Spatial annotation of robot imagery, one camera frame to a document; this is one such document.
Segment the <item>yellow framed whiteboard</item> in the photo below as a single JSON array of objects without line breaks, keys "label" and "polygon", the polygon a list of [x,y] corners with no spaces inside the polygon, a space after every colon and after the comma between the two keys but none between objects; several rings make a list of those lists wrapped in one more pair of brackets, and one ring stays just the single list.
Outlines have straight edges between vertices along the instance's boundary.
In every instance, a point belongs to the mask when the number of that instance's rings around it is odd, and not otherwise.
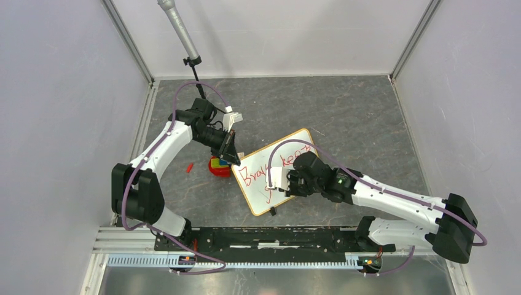
[{"label": "yellow framed whiteboard", "polygon": [[262,147],[241,159],[241,165],[232,165],[232,173],[246,199],[246,202],[255,216],[267,213],[291,198],[283,192],[271,190],[267,187],[268,159],[277,146],[287,140],[303,140],[303,143],[287,143],[278,148],[274,153],[272,165],[292,169],[297,156],[305,152],[315,152],[311,147],[313,143],[311,133],[306,128],[291,133],[284,138]]}]

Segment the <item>red marker cap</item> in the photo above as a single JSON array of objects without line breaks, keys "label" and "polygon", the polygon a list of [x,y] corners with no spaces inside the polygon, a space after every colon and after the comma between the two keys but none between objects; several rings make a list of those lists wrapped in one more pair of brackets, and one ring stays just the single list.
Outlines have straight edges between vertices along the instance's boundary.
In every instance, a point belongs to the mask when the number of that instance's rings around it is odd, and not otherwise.
[{"label": "red marker cap", "polygon": [[194,166],[194,164],[193,164],[193,163],[190,163],[190,164],[187,166],[187,168],[186,168],[186,173],[190,173],[191,170],[193,169],[193,166]]}]

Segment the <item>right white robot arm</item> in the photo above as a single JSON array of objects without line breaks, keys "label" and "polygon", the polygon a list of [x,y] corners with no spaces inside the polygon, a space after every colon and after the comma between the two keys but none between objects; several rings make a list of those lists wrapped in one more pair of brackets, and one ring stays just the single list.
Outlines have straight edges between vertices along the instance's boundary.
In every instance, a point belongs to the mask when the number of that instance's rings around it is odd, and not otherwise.
[{"label": "right white robot arm", "polygon": [[298,156],[292,169],[270,170],[272,184],[286,196],[321,194],[334,203],[368,207],[398,217],[396,221],[364,218],[355,233],[363,251],[375,246],[431,247],[449,261],[467,264],[477,246],[477,218],[466,199],[416,194],[382,183],[356,170],[332,168],[313,152]]}]

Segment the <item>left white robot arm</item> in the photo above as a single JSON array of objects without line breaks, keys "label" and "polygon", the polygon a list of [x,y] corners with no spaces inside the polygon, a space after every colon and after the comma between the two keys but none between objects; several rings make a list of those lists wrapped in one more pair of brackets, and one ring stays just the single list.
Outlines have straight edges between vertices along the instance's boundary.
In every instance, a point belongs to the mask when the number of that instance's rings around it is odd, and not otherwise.
[{"label": "left white robot arm", "polygon": [[169,234],[169,241],[177,250],[188,249],[193,234],[189,231],[189,220],[165,205],[160,179],[166,168],[191,141],[208,147],[211,155],[219,160],[240,164],[232,126],[243,117],[227,106],[222,127],[216,128],[211,122],[216,111],[216,107],[203,98],[195,99],[189,109],[176,110],[145,151],[128,164],[116,164],[111,172],[112,211]]}]

